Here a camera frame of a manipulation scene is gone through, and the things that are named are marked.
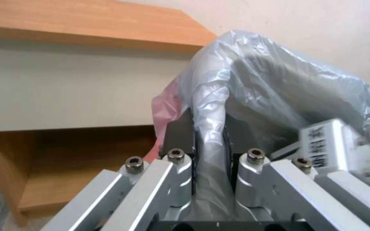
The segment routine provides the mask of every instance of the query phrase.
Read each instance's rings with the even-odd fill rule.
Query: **clear plastic bag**
[[[336,117],[370,141],[370,84],[249,32],[228,32],[201,49],[153,99],[157,142],[146,160],[157,156],[166,124],[188,107],[201,135],[188,219],[234,219],[222,138],[225,111],[249,122],[267,153],[297,141],[301,128]]]

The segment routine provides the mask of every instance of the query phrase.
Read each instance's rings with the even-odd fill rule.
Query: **wooden board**
[[[27,222],[18,205],[36,151],[35,139],[32,131],[0,133],[0,190],[18,225]]]
[[[0,38],[194,53],[215,35],[176,9],[115,0],[0,0]]]
[[[152,126],[46,131],[19,210],[54,210],[69,202],[102,169],[117,171],[132,156],[144,156],[154,143]]]

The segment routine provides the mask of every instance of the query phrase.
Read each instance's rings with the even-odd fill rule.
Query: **metal frame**
[[[304,218],[316,230],[370,230],[370,227],[323,190],[289,160],[262,166],[247,161],[247,154],[239,160],[235,199],[239,216],[257,220],[253,209],[265,211],[275,220]]]
[[[189,212],[191,159],[179,165],[155,159],[101,229],[145,231],[153,220]]]

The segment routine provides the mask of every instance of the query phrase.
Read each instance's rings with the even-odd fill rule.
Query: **screw head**
[[[292,159],[292,164],[298,167],[302,172],[305,174],[309,174],[311,172],[312,161],[305,157],[297,157]]]
[[[168,160],[174,164],[180,164],[185,159],[185,152],[180,148],[173,148],[168,151]]]
[[[263,164],[265,160],[265,153],[259,148],[251,148],[247,152],[247,160],[251,164]]]
[[[144,170],[144,160],[138,156],[129,157],[125,161],[125,168],[130,174],[138,174]]]

